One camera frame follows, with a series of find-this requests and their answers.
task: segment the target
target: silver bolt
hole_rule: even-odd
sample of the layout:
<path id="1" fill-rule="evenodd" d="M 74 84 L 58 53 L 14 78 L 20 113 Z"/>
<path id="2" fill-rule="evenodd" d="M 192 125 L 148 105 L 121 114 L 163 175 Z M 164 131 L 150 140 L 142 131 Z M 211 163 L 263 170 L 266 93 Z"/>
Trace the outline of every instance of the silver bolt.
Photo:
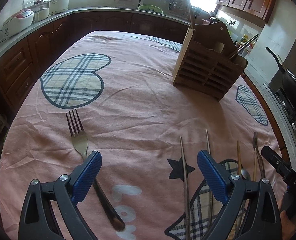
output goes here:
<path id="1" fill-rule="evenodd" d="M 31 181 L 31 185 L 36 185 L 38 183 L 38 179 L 33 179 L 32 181 Z"/>
<path id="2" fill-rule="evenodd" d="M 240 179 L 240 176 L 238 174 L 232 174 L 231 178 L 234 180 L 238 180 L 238 179 Z"/>
<path id="3" fill-rule="evenodd" d="M 262 182 L 264 184 L 269 184 L 270 183 L 270 181 L 268 180 L 268 178 L 262 178 Z"/>
<path id="4" fill-rule="evenodd" d="M 61 176 L 59 177 L 59 179 L 60 179 L 61 181 L 65 181 L 65 180 L 68 179 L 68 175 L 67 175 L 67 174 L 61 175 Z"/>

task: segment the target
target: black pot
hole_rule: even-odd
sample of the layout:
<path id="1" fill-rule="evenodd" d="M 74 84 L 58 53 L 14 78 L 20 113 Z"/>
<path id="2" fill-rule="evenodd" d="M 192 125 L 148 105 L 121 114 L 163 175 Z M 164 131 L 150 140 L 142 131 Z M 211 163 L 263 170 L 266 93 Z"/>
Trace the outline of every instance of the black pot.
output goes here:
<path id="1" fill-rule="evenodd" d="M 266 47 L 266 50 L 274 57 L 282 75 L 282 86 L 286 96 L 290 100 L 293 108 L 296 110 L 296 77 L 288 69 L 284 69 L 272 50 Z"/>

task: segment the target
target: rice cooker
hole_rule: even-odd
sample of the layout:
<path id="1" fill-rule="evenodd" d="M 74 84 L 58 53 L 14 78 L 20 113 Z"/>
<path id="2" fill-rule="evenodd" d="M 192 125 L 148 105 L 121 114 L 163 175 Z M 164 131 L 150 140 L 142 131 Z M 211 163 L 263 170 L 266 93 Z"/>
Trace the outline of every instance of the rice cooker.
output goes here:
<path id="1" fill-rule="evenodd" d="M 49 14 L 57 14 L 68 10 L 69 0 L 50 0 Z"/>
<path id="2" fill-rule="evenodd" d="M 5 37 L 9 38 L 31 25 L 34 19 L 34 12 L 30 9 L 23 9 L 10 16 L 3 24 Z"/>

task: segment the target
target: metal fork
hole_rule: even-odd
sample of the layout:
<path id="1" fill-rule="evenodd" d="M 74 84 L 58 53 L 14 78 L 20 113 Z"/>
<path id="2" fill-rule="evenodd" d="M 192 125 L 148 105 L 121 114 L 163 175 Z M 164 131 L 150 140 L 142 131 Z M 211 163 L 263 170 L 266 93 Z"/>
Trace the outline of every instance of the metal fork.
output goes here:
<path id="1" fill-rule="evenodd" d="M 67 123 L 68 123 L 69 131 L 71 134 L 72 144 L 76 149 L 76 151 L 79 152 L 82 158 L 85 160 L 87 158 L 88 138 L 85 133 L 84 127 L 81 124 L 77 110 L 75 110 L 75 112 L 76 112 L 78 122 L 76 120 L 74 111 L 71 111 L 71 112 L 69 111 L 69 117 L 70 117 L 71 125 L 73 128 L 73 133 L 72 133 L 71 125 L 69 122 L 68 114 L 66 113 Z M 104 208 L 104 211 L 113 228 L 117 231 L 121 231 L 125 229 L 126 227 L 125 223 L 123 222 L 123 220 L 120 218 L 116 210 L 113 208 L 113 206 L 109 202 L 108 198 L 106 197 L 105 193 L 101 189 L 96 178 L 94 179 L 92 185 L 96 191 L 96 194 L 100 200 L 100 203 Z"/>
<path id="2" fill-rule="evenodd" d="M 253 149 L 255 150 L 256 158 L 258 159 L 261 178 L 265 178 L 265 168 L 264 168 L 264 164 L 263 164 L 263 159 L 262 159 L 262 156 L 259 153 L 259 149 L 258 149 L 258 132 L 254 132 L 254 134 L 253 134 L 252 146 L 253 146 Z"/>

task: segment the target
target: black star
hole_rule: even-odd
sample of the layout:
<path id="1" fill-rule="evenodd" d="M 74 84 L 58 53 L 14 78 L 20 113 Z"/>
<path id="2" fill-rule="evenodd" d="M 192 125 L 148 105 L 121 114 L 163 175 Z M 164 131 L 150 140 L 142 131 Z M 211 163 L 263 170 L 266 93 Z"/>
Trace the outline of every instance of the black star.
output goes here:
<path id="1" fill-rule="evenodd" d="M 167 159 L 170 166 L 173 168 L 169 175 L 169 179 L 181 179 L 183 181 L 183 164 L 182 164 L 182 158 L 180 160 L 172 160 L 172 159 Z M 191 167 L 187 165 L 187 173 L 189 174 L 190 172 L 193 172 L 195 170 L 194 167 Z"/>

